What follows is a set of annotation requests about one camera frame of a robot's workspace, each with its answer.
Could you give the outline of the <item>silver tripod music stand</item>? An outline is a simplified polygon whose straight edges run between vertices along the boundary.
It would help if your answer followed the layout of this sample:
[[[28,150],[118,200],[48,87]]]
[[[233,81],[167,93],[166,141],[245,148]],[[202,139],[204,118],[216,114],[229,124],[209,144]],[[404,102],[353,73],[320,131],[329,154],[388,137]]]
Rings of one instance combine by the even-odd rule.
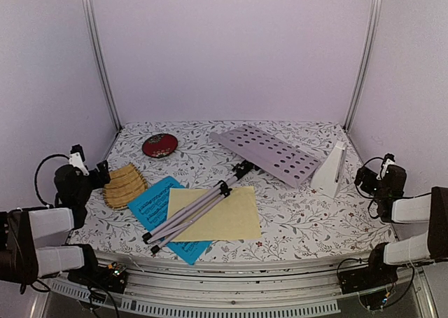
[[[228,180],[220,180],[204,195],[143,235],[144,243],[152,246],[152,254],[157,254],[161,248],[227,198],[231,194],[232,185],[251,170],[262,170],[297,188],[321,164],[320,160],[300,148],[252,125],[243,125],[220,134],[211,132],[209,137],[242,157],[243,161],[232,168],[234,174]]]

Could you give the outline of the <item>yellow sheet music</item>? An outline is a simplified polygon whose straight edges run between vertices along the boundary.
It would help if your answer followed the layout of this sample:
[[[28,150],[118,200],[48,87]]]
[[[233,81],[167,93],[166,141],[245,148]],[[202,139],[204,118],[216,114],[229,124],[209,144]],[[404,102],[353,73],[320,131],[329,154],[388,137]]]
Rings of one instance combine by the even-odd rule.
[[[254,240],[262,236],[252,186],[233,188],[230,195],[183,231],[175,242]]]

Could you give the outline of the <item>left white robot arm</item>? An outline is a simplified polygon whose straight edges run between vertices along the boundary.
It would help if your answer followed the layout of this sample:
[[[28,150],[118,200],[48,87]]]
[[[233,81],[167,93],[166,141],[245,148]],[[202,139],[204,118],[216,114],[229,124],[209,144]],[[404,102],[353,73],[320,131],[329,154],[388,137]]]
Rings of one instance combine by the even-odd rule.
[[[32,285],[42,277],[74,271],[90,286],[104,271],[88,244],[67,244],[66,236],[84,226],[92,192],[111,180],[109,164],[83,172],[68,164],[55,172],[54,206],[17,208],[1,213],[1,280]]]

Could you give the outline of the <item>blue paper sheet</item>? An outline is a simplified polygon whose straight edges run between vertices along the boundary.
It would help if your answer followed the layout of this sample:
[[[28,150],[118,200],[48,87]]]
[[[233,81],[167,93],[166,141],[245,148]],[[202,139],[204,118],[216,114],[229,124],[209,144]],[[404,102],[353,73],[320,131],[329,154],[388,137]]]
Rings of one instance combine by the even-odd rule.
[[[148,232],[167,219],[171,188],[184,188],[184,186],[173,177],[165,177],[127,204],[133,215]],[[170,242],[167,247],[187,264],[194,265],[211,243],[212,241]]]

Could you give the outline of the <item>white metronome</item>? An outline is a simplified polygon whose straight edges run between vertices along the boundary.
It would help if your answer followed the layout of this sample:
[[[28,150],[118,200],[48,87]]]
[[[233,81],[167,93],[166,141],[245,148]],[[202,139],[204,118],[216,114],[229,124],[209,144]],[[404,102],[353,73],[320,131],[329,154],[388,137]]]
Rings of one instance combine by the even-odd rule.
[[[337,141],[328,157],[315,171],[310,187],[317,193],[335,198],[340,191],[346,154],[347,144]]]

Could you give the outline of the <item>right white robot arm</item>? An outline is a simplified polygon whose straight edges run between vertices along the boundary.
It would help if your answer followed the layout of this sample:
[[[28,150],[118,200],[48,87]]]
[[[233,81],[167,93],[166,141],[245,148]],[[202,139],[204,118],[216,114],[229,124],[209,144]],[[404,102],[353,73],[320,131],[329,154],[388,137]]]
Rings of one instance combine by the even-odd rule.
[[[407,173],[394,163],[384,163],[378,173],[362,166],[355,187],[376,205],[375,219],[397,226],[420,225],[422,232],[395,242],[378,244],[370,253],[362,281],[376,287],[389,270],[411,263],[447,260],[447,188],[434,186],[427,193],[404,196]]]

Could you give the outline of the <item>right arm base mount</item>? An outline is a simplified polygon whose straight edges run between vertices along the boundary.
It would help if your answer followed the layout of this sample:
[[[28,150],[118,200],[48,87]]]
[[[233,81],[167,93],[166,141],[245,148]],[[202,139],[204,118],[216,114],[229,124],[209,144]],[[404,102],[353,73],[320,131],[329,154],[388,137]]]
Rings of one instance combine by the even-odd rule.
[[[397,298],[391,300],[398,281],[398,268],[405,265],[391,265],[384,261],[388,245],[388,242],[378,244],[365,261],[361,258],[345,258],[337,265],[337,280],[343,294],[359,293],[377,287],[384,288],[381,293],[366,293],[358,296],[360,304],[369,312],[382,311],[399,303],[409,292],[415,278],[416,268],[412,266],[410,268],[412,275],[407,287]],[[367,263],[367,265],[341,271],[344,263],[349,261]]]

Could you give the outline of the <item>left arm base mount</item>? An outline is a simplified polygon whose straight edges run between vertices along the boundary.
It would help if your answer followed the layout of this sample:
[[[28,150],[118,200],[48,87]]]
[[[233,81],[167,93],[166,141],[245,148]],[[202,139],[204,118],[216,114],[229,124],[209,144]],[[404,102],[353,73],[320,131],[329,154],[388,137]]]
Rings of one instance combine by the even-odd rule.
[[[95,253],[84,253],[84,266],[69,271],[68,280],[83,286],[91,286],[104,291],[120,293],[125,292],[127,285],[127,266],[119,262],[100,265]]]

